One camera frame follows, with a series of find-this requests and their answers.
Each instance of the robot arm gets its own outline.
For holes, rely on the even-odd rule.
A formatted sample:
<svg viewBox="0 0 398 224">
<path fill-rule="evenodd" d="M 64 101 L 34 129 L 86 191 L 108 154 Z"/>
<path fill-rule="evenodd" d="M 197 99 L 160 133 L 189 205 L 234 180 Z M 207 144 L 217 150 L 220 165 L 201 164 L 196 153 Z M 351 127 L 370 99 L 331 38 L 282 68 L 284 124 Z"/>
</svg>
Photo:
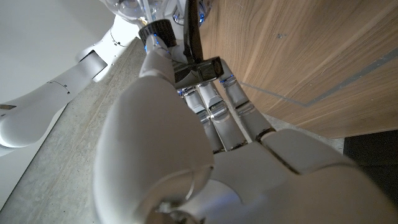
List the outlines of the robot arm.
<svg viewBox="0 0 398 224">
<path fill-rule="evenodd" d="M 138 26 L 115 17 L 112 28 L 98 43 L 78 54 L 78 63 L 15 100 L 0 105 L 0 146 L 15 149 L 38 141 L 54 114 L 84 90 L 100 81 L 137 37 Z"/>
</svg>

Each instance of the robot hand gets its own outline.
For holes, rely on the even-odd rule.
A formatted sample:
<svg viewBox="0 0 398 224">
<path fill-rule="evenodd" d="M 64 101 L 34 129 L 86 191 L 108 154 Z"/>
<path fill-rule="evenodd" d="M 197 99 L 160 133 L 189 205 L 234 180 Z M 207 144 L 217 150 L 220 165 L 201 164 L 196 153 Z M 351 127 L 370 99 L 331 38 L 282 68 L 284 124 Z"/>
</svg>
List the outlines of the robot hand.
<svg viewBox="0 0 398 224">
<path fill-rule="evenodd" d="M 302 133 L 275 131 L 224 61 L 218 78 L 251 143 L 213 83 L 187 82 L 178 95 L 174 58 L 186 57 L 188 75 L 203 58 L 198 42 L 173 55 L 181 46 L 163 38 L 148 29 L 140 78 L 106 118 L 93 179 L 101 223 L 398 222 L 351 160 Z"/>
</svg>

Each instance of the wooden door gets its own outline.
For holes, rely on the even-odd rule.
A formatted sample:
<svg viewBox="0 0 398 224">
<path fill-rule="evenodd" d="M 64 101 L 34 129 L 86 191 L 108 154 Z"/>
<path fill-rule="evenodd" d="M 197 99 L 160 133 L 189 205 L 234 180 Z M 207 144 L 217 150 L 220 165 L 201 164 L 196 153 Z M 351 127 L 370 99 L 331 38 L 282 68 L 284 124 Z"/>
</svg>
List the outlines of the wooden door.
<svg viewBox="0 0 398 224">
<path fill-rule="evenodd" d="M 218 0 L 200 32 L 262 113 L 329 138 L 398 129 L 398 0 Z"/>
</svg>

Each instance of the blue light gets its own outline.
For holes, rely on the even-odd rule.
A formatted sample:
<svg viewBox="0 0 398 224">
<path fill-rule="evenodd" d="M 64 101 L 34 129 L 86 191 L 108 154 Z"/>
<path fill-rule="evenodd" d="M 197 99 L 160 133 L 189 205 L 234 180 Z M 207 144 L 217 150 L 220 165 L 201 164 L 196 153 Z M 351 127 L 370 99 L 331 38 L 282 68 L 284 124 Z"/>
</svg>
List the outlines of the blue light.
<svg viewBox="0 0 398 224">
<path fill-rule="evenodd" d="M 200 17 L 199 23 L 202 24 L 205 21 L 205 14 L 201 12 L 199 14 L 199 17 Z"/>
</svg>

